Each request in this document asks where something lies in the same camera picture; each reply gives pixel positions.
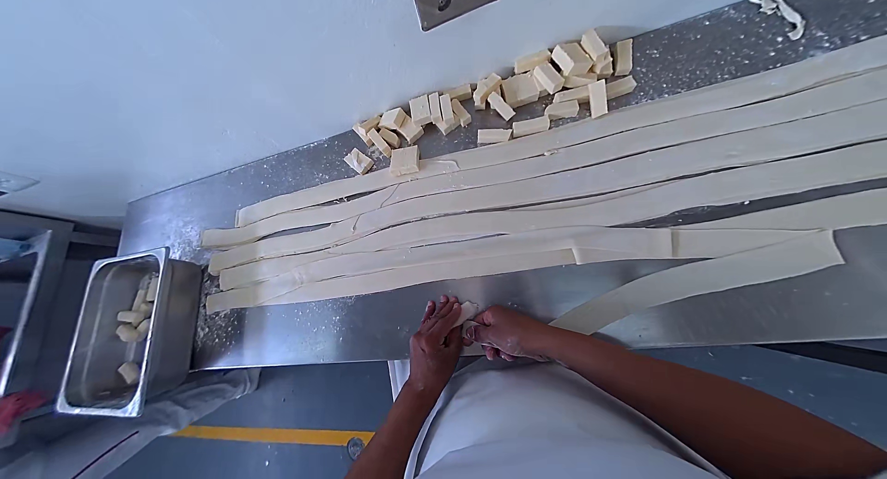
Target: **white cloth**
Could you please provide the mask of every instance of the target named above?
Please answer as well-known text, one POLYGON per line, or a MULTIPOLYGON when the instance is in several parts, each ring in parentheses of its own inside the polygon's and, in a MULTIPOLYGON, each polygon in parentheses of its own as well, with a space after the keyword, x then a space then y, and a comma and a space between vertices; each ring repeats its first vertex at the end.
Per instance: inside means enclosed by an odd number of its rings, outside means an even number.
POLYGON ((462 371, 438 403, 407 477, 726 477, 560 364, 462 371))

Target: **hand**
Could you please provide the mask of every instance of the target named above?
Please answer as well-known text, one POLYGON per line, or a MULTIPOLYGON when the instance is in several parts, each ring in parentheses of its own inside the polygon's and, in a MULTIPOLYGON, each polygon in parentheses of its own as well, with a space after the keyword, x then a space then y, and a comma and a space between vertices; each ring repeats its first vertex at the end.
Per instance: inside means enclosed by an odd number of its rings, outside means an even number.
POLYGON ((487 359, 518 357, 548 360, 542 349, 553 328, 527 315, 502 306, 492 306, 474 318, 480 324, 469 327, 465 335, 483 345, 487 359))
POLYGON ((456 326, 462 307, 459 299, 441 296, 429 301, 419 331, 410 338, 410 378, 407 384, 438 395, 456 370, 462 350, 462 334, 456 326))

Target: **forearm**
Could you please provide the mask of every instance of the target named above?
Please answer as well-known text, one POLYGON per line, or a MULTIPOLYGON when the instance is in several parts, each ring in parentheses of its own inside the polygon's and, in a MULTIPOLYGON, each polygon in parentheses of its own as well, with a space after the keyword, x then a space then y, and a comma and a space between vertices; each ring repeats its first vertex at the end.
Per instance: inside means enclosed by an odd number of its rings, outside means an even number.
POLYGON ((401 479, 413 443, 440 392, 416 388, 407 382, 391 406, 385 422, 351 466, 346 479, 401 479))
POLYGON ((540 352, 647 415, 732 476, 865 476, 887 467, 884 451, 768 394, 549 328, 540 336, 540 352))

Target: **person's right hand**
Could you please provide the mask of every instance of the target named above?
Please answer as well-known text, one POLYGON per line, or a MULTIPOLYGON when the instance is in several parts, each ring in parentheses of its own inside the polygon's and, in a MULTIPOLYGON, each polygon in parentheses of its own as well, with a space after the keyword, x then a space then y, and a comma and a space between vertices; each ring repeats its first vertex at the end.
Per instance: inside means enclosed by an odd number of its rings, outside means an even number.
POLYGON ((466 329, 469 340, 483 345, 488 359, 533 358, 545 361, 543 354, 552 326, 502 306, 492 306, 474 318, 480 324, 466 329))

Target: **white wall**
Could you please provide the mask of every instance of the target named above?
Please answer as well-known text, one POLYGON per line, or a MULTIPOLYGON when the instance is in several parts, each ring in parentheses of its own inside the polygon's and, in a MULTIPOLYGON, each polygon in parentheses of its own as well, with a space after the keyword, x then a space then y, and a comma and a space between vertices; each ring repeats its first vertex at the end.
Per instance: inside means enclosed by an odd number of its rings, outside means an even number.
POLYGON ((499 0, 429 32, 413 0, 0 0, 0 207, 126 203, 342 132, 516 56, 738 0, 499 0))

